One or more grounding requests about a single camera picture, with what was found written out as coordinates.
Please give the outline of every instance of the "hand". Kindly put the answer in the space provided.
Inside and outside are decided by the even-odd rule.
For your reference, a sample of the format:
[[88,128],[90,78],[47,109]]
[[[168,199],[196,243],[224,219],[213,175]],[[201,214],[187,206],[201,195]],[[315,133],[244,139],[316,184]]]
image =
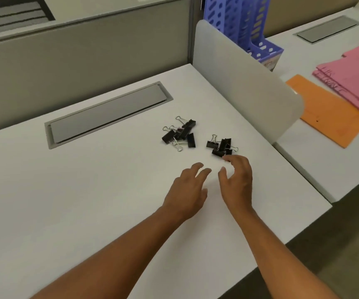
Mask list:
[[196,163],[190,169],[183,170],[164,200],[162,207],[178,215],[182,222],[195,216],[207,199],[207,189],[202,187],[211,169],[204,169],[196,176],[203,166],[202,163]]
[[222,157],[230,161],[235,173],[228,179],[225,167],[218,173],[221,194],[229,211],[235,217],[239,212],[253,212],[252,184],[253,172],[249,160],[244,156],[231,155]]

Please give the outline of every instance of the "person's left arm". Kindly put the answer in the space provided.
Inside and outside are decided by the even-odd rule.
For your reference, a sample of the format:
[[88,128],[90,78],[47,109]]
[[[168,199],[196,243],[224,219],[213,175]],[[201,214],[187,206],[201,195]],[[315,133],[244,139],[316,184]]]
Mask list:
[[164,242],[193,217],[207,198],[202,163],[176,178],[163,205],[102,250],[42,289],[32,299],[125,299]]

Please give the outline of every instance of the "person's right arm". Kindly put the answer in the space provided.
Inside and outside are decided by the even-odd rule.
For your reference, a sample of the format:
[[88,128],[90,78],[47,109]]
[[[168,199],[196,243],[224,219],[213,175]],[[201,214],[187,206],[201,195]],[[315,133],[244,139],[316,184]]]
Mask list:
[[265,225],[252,207],[252,169],[243,156],[224,156],[235,168],[218,173],[222,198],[239,224],[274,299],[339,299]]

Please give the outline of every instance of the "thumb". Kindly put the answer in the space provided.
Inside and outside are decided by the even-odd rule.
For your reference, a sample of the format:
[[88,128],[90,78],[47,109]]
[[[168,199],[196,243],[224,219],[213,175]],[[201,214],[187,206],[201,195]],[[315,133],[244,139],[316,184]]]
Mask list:
[[203,189],[203,190],[202,190],[201,198],[202,198],[203,203],[204,203],[204,202],[206,201],[206,199],[207,199],[207,192],[208,192],[207,189]]
[[226,168],[222,167],[218,172],[218,180],[220,181],[220,185],[226,185],[228,183],[228,176],[226,175]]

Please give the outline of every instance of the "pile of binder clips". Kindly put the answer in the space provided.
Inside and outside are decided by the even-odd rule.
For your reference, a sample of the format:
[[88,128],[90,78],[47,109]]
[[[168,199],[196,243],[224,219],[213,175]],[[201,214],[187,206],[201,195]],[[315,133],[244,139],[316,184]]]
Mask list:
[[239,148],[231,145],[232,139],[226,138],[217,141],[217,135],[213,134],[211,141],[207,141],[207,148],[212,148],[212,154],[223,157],[224,155],[232,155],[232,152],[238,152]]
[[177,116],[175,119],[183,124],[182,127],[175,127],[174,125],[163,127],[163,131],[168,133],[162,137],[162,140],[166,144],[172,144],[177,148],[178,152],[183,150],[181,145],[188,145],[188,148],[196,148],[195,136],[191,133],[192,128],[196,126],[196,121],[184,120],[181,116]]

